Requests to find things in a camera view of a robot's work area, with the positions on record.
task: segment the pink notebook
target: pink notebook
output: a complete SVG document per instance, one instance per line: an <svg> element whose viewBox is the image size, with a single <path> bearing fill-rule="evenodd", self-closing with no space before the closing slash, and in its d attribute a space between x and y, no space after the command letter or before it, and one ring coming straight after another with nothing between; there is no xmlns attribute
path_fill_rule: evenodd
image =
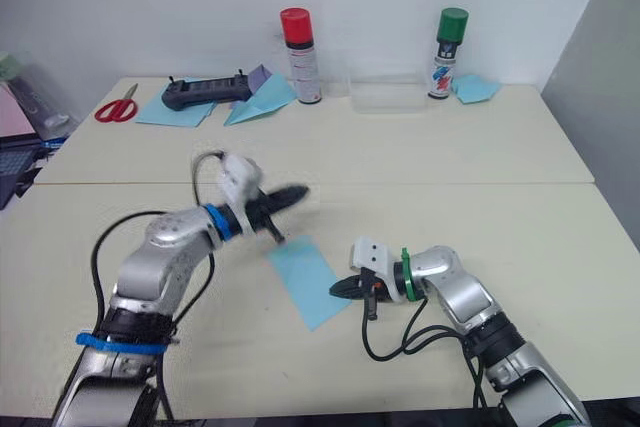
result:
<svg viewBox="0 0 640 427"><path fill-rule="evenodd" d="M33 134L34 132L9 89L0 85L0 137Z"/></svg>

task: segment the blue ring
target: blue ring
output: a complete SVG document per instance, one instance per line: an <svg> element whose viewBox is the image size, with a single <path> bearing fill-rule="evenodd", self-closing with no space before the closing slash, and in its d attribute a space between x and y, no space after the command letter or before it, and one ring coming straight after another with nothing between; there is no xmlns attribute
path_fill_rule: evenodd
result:
<svg viewBox="0 0 640 427"><path fill-rule="evenodd" d="M205 204L204 208L207 209L207 212L209 212L209 215L211 215L211 218L213 219L213 223L220 229L220 232L222 232L222 238L224 240L229 240L233 237L226 217L218 212L218 209L216 209L212 204Z"/></svg>
<svg viewBox="0 0 640 427"><path fill-rule="evenodd" d="M167 350L163 344L125 344L123 342L107 342L100 340L87 332L76 336L76 344L88 345L96 350L105 352L120 352L122 354L159 355Z"/></svg>

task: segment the blue paper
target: blue paper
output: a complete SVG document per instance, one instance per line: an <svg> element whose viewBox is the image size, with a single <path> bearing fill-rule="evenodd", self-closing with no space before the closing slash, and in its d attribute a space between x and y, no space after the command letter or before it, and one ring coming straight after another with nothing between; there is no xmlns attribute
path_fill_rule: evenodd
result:
<svg viewBox="0 0 640 427"><path fill-rule="evenodd" d="M249 100L233 103L233 110L224 125L233 125L270 114L295 98L296 93L287 79L280 74L272 74Z"/></svg>
<svg viewBox="0 0 640 427"><path fill-rule="evenodd" d="M453 91L463 104L482 102L493 97L501 87L498 82L488 82L479 75L464 75L453 79Z"/></svg>
<svg viewBox="0 0 640 427"><path fill-rule="evenodd" d="M268 254L309 330L315 330L351 303L329 295L338 280L308 235L302 235Z"/></svg>
<svg viewBox="0 0 640 427"><path fill-rule="evenodd" d="M193 77L186 77L184 80L193 82L201 80ZM174 125L177 127L197 127L200 122L207 117L215 102L200 105L191 105L183 110L173 110L162 102L162 93L169 84L164 86L158 94L145 105L136 117L136 122L141 124Z"/></svg>

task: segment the scissor handle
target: scissor handle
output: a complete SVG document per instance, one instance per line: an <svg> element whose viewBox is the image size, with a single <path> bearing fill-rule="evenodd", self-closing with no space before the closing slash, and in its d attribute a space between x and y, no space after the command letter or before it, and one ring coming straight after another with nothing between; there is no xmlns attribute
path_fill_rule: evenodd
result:
<svg viewBox="0 0 640 427"><path fill-rule="evenodd" d="M118 99L100 107L94 117L98 122L126 122L137 112L138 105L135 100Z"/></svg>

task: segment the white table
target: white table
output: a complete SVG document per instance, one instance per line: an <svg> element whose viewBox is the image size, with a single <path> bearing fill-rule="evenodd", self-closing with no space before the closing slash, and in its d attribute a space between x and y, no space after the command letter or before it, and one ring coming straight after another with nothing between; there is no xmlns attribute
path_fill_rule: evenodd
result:
<svg viewBox="0 0 640 427"><path fill-rule="evenodd" d="M143 107L167 81L125 78L100 105L136 82ZM348 98L328 98L224 127L228 115L228 104L219 105L195 129L102 124L91 115L36 182L188 182L191 159L214 148L252 157L272 185L593 182L531 86L504 86L481 104L430 100L417 114L363 115ZM204 174L203 182L215 182Z"/></svg>
<svg viewBox="0 0 640 427"><path fill-rule="evenodd" d="M132 211L190 204L187 184L39 185L11 209L0 226L2 415L51 415L80 351L74 336L94 321L89 255L99 233ZM593 185L321 185L275 221L288 235L313 236L339 277L360 234L396 253L451 245L579 397L640 395L640 256ZM105 244L106 291L144 224ZM178 417L470 405L453 341L376 363L362 348L359 303L309 332L265 259L272 247L262 234L216 254L215 280L167 354ZM399 342L415 307L380 306L370 326L377 351ZM434 322L446 323L435 303L420 323Z"/></svg>

